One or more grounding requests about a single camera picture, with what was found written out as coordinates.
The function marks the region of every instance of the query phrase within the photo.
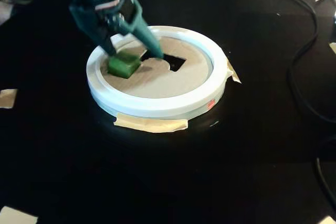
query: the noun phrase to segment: white ring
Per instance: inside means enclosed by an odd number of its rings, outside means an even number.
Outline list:
[[[191,119],[205,113],[210,109],[210,107],[207,108],[209,102],[214,99],[215,103],[218,102],[224,92],[226,79],[231,75],[224,52],[211,39],[195,31],[171,26],[149,28],[156,36],[187,41],[203,50],[213,64],[213,71],[209,78],[198,88],[175,97],[160,99],[135,97],[115,89],[105,81],[100,72],[104,51],[101,47],[97,47],[87,62],[87,78],[93,98],[104,110],[114,116],[120,112],[143,118]],[[114,35],[111,40],[118,49],[135,38],[131,34]]]

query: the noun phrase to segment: black table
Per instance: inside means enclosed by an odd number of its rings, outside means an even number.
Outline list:
[[[19,89],[15,107],[0,110],[0,206],[40,223],[317,223],[334,216],[311,160],[336,129],[297,107],[286,83],[294,53],[313,31],[307,11],[291,0],[139,1],[150,25],[217,42],[243,84],[228,80],[218,105],[185,131],[114,127],[89,93],[94,45],[73,22],[70,0],[34,1],[0,27],[0,89]],[[316,11],[320,35],[296,78],[319,111],[335,115],[331,0]],[[335,165],[325,169],[335,185]]]

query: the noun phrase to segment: robotic arm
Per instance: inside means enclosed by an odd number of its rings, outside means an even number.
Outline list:
[[[73,0],[70,12],[77,26],[110,57],[116,54],[110,40],[110,36],[115,33],[131,33],[153,56],[164,56],[158,40],[142,18],[142,7],[138,0]]]

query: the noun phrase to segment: green cube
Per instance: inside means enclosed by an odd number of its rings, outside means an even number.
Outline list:
[[[108,73],[128,79],[138,69],[140,64],[141,61],[138,55],[120,51],[110,58]]]

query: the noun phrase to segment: cardboard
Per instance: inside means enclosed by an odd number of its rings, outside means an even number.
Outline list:
[[[186,59],[177,72],[170,70],[168,62],[151,58],[128,79],[107,73],[107,62],[101,66],[101,73],[107,83],[123,93],[143,98],[167,98],[187,93],[204,83],[212,72],[212,63],[206,54],[197,47],[178,39],[160,39],[165,54]],[[133,41],[120,50],[143,55],[145,48]]]

